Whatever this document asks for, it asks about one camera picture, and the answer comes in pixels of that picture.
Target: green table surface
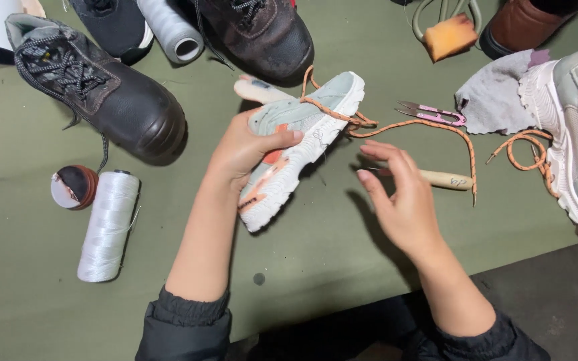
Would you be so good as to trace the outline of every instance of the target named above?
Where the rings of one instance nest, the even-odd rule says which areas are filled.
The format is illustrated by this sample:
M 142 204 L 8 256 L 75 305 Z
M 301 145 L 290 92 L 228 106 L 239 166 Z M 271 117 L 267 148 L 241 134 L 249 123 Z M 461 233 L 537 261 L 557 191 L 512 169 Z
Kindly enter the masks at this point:
M 422 27 L 438 17 L 438 1 Z M 498 2 L 483 1 L 484 22 Z M 432 64 L 406 21 L 415 5 L 388 0 L 301 0 L 298 12 L 315 43 L 315 78 L 343 72 L 365 79 L 360 110 L 382 125 L 408 119 L 397 100 L 454 108 L 454 92 L 489 59 L 473 48 Z M 84 29 L 59 0 L 45 0 L 49 17 Z M 578 50 L 578 17 L 548 46 L 553 58 Z M 173 67 L 157 43 L 134 65 L 182 104 L 189 141 L 172 165 L 153 167 L 113 145 L 105 170 L 131 171 L 142 181 L 141 210 L 128 240 L 121 275 L 110 283 L 77 279 L 90 208 L 69 211 L 50 195 L 50 177 L 69 164 L 95 169 L 101 139 L 84 122 L 60 131 L 65 106 L 32 89 L 12 66 L 0 66 L 0 359 L 128 360 L 142 334 L 147 303 L 157 297 L 182 237 L 207 161 L 241 101 L 232 72 L 204 54 Z M 299 87 L 287 89 L 298 96 Z M 375 140 L 406 149 L 422 169 L 469 174 L 466 145 L 456 134 L 424 125 L 384 132 Z M 478 201 L 470 192 L 434 189 L 439 226 L 465 269 L 474 274 L 578 242 L 575 227 L 546 192 L 538 171 L 518 171 L 505 140 L 474 135 Z M 367 212 L 367 197 L 350 165 L 362 141 L 341 139 L 305 176 L 277 220 L 252 236 L 237 228 L 231 272 L 231 341 L 272 326 L 296 323 L 406 293 L 416 276 Z M 529 145 L 516 145 L 530 164 Z M 262 286 L 253 275 L 263 273 Z

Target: thread spool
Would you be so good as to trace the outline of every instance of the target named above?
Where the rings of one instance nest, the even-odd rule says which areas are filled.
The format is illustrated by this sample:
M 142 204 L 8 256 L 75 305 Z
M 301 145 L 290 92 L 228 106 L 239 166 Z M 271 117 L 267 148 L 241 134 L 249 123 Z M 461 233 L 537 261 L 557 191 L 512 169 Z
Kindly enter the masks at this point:
M 55 203 L 78 211 L 91 205 L 99 177 L 92 169 L 80 165 L 65 166 L 53 174 L 50 186 Z
M 169 60 L 186 64 L 202 53 L 202 36 L 189 24 L 175 1 L 137 0 L 137 5 Z
M 119 274 L 138 190 L 139 179 L 127 171 L 100 175 L 77 268 L 82 281 L 110 281 Z

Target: small thread snips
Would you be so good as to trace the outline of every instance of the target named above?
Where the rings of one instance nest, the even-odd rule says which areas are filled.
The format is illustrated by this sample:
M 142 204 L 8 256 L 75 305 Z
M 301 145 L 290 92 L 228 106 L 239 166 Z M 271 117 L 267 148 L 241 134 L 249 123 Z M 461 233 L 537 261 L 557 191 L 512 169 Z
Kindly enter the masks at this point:
M 448 112 L 448 111 L 441 111 L 440 109 L 436 109 L 436 108 L 428 107 L 427 105 L 421 105 L 421 104 L 412 103 L 412 102 L 402 102 L 399 100 L 398 103 L 400 105 L 407 107 L 407 109 L 394 108 L 395 111 L 399 111 L 399 112 L 401 112 L 403 114 L 407 114 L 409 116 L 415 116 L 416 118 L 425 119 L 425 120 L 429 120 L 429 121 L 435 121 L 436 123 L 447 124 L 447 125 L 451 125 L 452 127 L 462 127 L 463 125 L 465 125 L 465 122 L 466 122 L 465 117 L 462 116 L 461 114 Z M 419 112 L 419 111 L 435 112 L 436 115 L 433 116 L 431 114 L 425 114 L 424 112 Z M 452 117 L 456 120 L 455 121 L 445 120 L 441 117 L 442 115 Z

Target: orange shoelace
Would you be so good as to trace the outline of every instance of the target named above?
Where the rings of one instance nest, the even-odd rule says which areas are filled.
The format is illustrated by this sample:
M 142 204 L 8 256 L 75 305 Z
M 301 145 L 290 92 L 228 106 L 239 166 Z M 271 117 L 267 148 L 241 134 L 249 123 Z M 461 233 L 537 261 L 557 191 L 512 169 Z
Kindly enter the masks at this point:
M 328 116 L 331 116 L 331 117 L 336 118 L 336 119 L 348 121 L 349 123 L 351 123 L 351 126 L 347 129 L 347 131 L 348 131 L 349 135 L 351 135 L 353 137 L 366 138 L 366 137 L 370 137 L 372 135 L 377 135 L 378 133 L 384 132 L 387 129 L 391 129 L 391 128 L 395 128 L 395 127 L 402 127 L 404 125 L 409 125 L 409 124 L 414 124 L 414 123 L 425 124 L 425 125 L 428 125 L 430 127 L 451 130 L 452 132 L 460 135 L 463 138 L 463 140 L 465 141 L 465 143 L 468 144 L 468 151 L 470 152 L 470 174 L 472 177 L 472 195 L 473 195 L 472 206 L 477 205 L 477 167 L 476 167 L 476 161 L 474 160 L 474 146 L 472 145 L 472 142 L 470 141 L 470 138 L 467 136 L 467 134 L 463 133 L 462 131 L 460 131 L 457 128 L 450 127 L 449 125 L 434 123 L 433 121 L 427 121 L 427 120 L 423 120 L 423 119 L 411 119 L 411 120 L 407 120 L 407 121 L 402 121 L 400 123 L 390 124 L 386 127 L 382 127 L 380 129 L 377 129 L 377 130 L 370 132 L 370 133 L 362 133 L 362 134 L 356 133 L 356 130 L 360 129 L 361 127 L 376 127 L 378 122 L 371 120 L 371 119 L 368 119 L 360 112 L 356 112 L 356 116 L 358 118 L 351 118 L 351 117 L 348 117 L 346 115 L 336 113 L 336 112 L 332 111 L 331 109 L 325 107 L 323 104 L 320 104 L 316 100 L 313 100 L 311 98 L 306 97 L 304 94 L 305 94 L 305 90 L 307 88 L 307 79 L 308 78 L 311 81 L 311 85 L 313 87 L 315 87 L 316 89 L 320 88 L 320 86 L 313 79 L 313 66 L 309 66 L 307 71 L 304 73 L 304 78 L 302 79 L 302 94 L 300 95 L 300 102 L 313 104 L 316 107 L 318 107 L 318 109 L 320 109 L 325 114 L 327 114 Z
M 541 175 L 543 176 L 543 178 L 545 179 L 545 187 L 548 189 L 548 192 L 550 192 L 550 194 L 555 197 L 555 198 L 559 198 L 559 196 L 557 195 L 557 193 L 554 193 L 554 191 L 552 190 L 552 186 L 550 185 L 550 183 L 552 183 L 553 176 L 552 173 L 550 172 L 550 162 L 546 161 L 546 152 L 545 152 L 545 147 L 543 146 L 543 144 L 541 144 L 540 141 L 538 141 L 535 137 L 531 137 L 529 134 L 534 134 L 537 135 L 539 137 L 548 139 L 548 140 L 552 140 L 552 136 L 550 134 L 547 134 L 545 132 L 542 132 L 541 130 L 536 130 L 536 129 L 528 129 L 528 130 L 524 130 L 523 132 L 520 132 L 518 134 L 513 135 L 510 139 L 508 139 L 507 141 L 503 142 L 503 144 L 501 144 L 493 153 L 492 155 L 490 155 L 490 158 L 487 160 L 486 164 L 490 162 L 490 160 L 492 160 L 494 157 L 496 157 L 496 154 L 498 154 L 498 152 L 500 152 L 504 146 L 507 147 L 507 157 L 510 159 L 510 162 L 512 163 L 512 165 L 519 169 L 519 170 L 530 170 L 530 169 L 534 169 L 534 168 L 538 168 L 539 171 L 541 172 Z M 533 144 L 532 147 L 532 152 L 533 152 L 533 157 L 534 157 L 534 164 L 531 166 L 522 166 L 520 165 L 515 159 L 514 156 L 512 155 L 512 144 L 517 141 L 518 139 L 523 139 L 525 141 L 528 141 L 530 143 Z M 539 154 L 537 155 L 534 146 L 536 146 L 537 148 L 539 148 Z

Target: black jacket sleeve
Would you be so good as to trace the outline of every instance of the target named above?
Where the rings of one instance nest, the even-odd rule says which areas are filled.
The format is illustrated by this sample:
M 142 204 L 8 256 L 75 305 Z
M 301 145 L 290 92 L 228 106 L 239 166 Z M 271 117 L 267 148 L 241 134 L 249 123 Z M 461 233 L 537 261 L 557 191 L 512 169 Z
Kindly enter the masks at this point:
M 214 302 L 175 296 L 162 288 L 149 303 L 136 361 L 221 360 L 229 346 L 228 291 Z
M 478 336 L 456 337 L 441 330 L 418 333 L 403 354 L 406 360 L 550 361 L 550 355 L 497 311 L 492 328 Z

